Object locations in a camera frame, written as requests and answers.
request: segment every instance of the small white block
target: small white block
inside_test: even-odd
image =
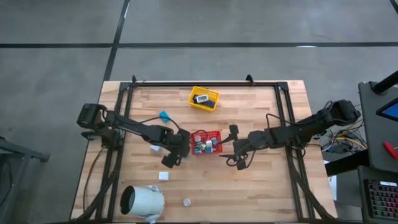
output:
[[[152,149],[153,151],[159,152],[160,151],[160,146],[150,145],[150,149]]]
[[[211,140],[207,140],[206,147],[213,147],[213,142]]]
[[[186,198],[186,199],[184,199],[184,201],[182,203],[184,203],[185,207],[188,207],[191,205],[191,200],[189,200],[189,198]]]
[[[169,180],[169,172],[159,172],[159,180]]]

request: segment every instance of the wires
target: wires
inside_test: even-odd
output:
[[[155,119],[167,119],[167,120],[173,122],[173,124],[177,127],[178,130],[181,129],[180,126],[174,120],[172,120],[171,118],[168,118],[168,117],[164,117],[164,116],[158,116],[158,117],[155,117],[155,118],[150,118],[150,119],[147,119],[145,121],[140,121],[140,123],[145,123],[145,122],[152,121],[152,120],[155,120]]]
[[[7,193],[4,195],[4,198],[0,201],[0,208],[2,207],[2,205],[4,204],[4,202],[6,201],[11,189],[12,189],[12,172],[11,172],[11,164],[10,161],[8,159],[8,157],[6,157],[6,162],[7,162],[7,166],[8,166],[8,177],[9,177],[9,185],[10,187],[7,190]]]
[[[332,109],[332,104],[333,104],[333,102],[332,102],[331,100],[328,101],[328,102],[325,104],[325,106],[323,107],[323,110],[326,109],[328,106],[329,106],[329,108],[323,113],[322,116],[324,116],[326,113],[329,113],[329,111]],[[295,125],[310,124],[310,123],[313,122],[313,121],[307,121],[307,122],[303,122],[303,123],[290,122],[290,121],[287,121],[287,120],[285,120],[285,119],[282,119],[282,118],[280,118],[280,117],[278,117],[278,116],[276,116],[276,115],[267,113],[267,114],[266,114],[266,119],[267,119],[267,127],[268,127],[268,129],[269,129],[269,118],[268,118],[268,116],[272,116],[272,117],[277,118],[277,119],[279,119],[279,120],[281,120],[281,121],[284,121],[284,122],[286,122],[286,123],[288,123],[288,124],[295,124]]]
[[[361,124],[358,127],[353,128],[353,126],[355,124],[358,124],[359,122],[361,122]],[[366,146],[363,144],[364,140],[362,139],[362,137],[358,138],[361,141],[361,144],[359,144],[359,142],[357,142],[354,139],[351,139],[347,136],[347,134],[355,135],[355,132],[358,131],[359,128],[361,128],[363,126],[364,126],[363,120],[359,120],[359,121],[355,122],[354,124],[352,124],[348,129],[339,130],[335,134],[332,133],[332,135],[330,136],[330,141],[328,143],[329,146],[328,147],[326,147],[326,145],[322,146],[323,147],[322,152],[329,150],[332,147],[332,145],[335,143],[335,141],[338,141],[338,140],[345,140],[350,143],[355,143],[357,146],[360,146],[361,148],[366,149]]]
[[[304,151],[303,157],[305,156],[305,153],[307,153],[306,150],[305,150],[304,148],[301,148],[301,149],[300,149],[300,148],[294,148],[294,149],[296,150],[296,153],[297,153],[299,150],[303,150],[303,151]]]
[[[90,179],[90,176],[91,176],[91,173],[92,173],[92,171],[93,171],[94,165],[97,163],[97,160],[98,160],[98,158],[100,157],[101,152],[104,150],[104,148],[105,148],[105,147],[102,147],[102,148],[101,148],[101,150],[99,151],[98,155],[95,157],[95,159],[94,159],[94,161],[93,161],[93,164],[92,164],[91,167],[90,167],[90,171],[88,172],[87,181],[86,181],[86,184],[85,184],[85,189],[84,189],[84,191],[83,191],[83,212],[86,211],[86,203],[85,203],[85,201],[86,201],[86,191],[87,191],[88,181],[89,181],[89,179]]]
[[[195,134],[197,134],[197,133],[199,133],[199,132],[205,133],[205,134],[206,134],[206,140],[208,140],[207,131],[205,131],[205,130],[197,130],[197,131],[195,131],[194,133],[192,133],[192,134],[189,136],[189,138],[191,139],[192,136],[194,136]]]
[[[366,147],[363,146],[361,143],[359,143],[359,142],[357,142],[357,141],[355,141],[355,140],[353,140],[353,139],[350,139],[350,138],[338,137],[338,138],[336,138],[336,140],[346,140],[346,141],[350,141],[350,142],[352,142],[352,143],[355,143],[355,144],[361,146],[364,150],[366,149]]]
[[[115,117],[116,117],[116,119],[118,119],[120,122],[127,123],[127,124],[132,124],[132,125],[137,125],[137,123],[128,122],[128,121],[123,121],[123,120],[121,119],[121,116],[118,115],[118,114],[116,114],[116,113],[115,113]],[[176,125],[176,127],[177,127],[178,130],[181,129],[180,126],[179,126],[173,119],[167,118],[167,117],[165,117],[165,116],[157,116],[157,117],[155,117],[155,118],[149,118],[149,119],[140,121],[140,122],[138,122],[138,123],[145,123],[145,122],[152,121],[152,120],[155,120],[155,119],[167,119],[167,120],[173,122],[173,124]]]

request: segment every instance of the white cylinder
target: white cylinder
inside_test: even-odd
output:
[[[142,218],[160,215],[164,209],[164,196],[142,187],[128,186],[120,199],[120,211],[123,215],[138,215]]]

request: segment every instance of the yellow bin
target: yellow bin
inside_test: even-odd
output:
[[[194,95],[198,95],[198,96],[200,96],[200,95],[208,95],[209,100],[215,102],[214,103],[214,108],[211,108],[211,107],[206,106],[206,105],[201,105],[201,104],[194,103],[193,102],[193,96]],[[211,90],[208,90],[208,89],[205,89],[205,88],[200,88],[199,86],[194,86],[193,89],[192,89],[191,95],[189,96],[188,103],[191,106],[193,106],[193,107],[213,112],[216,109],[219,95],[220,94],[218,92],[216,92],[216,91],[211,91]]]

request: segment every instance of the concrete floor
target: concrete floor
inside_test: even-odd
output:
[[[123,0],[2,0],[0,44],[111,43]],[[132,0],[121,42],[393,42],[389,0]],[[13,223],[68,220],[110,49],[0,49],[0,136],[51,153],[33,161]],[[357,84],[397,70],[398,47],[119,49],[111,80],[304,80],[312,111],[359,103]],[[338,209],[342,218],[358,219]]]

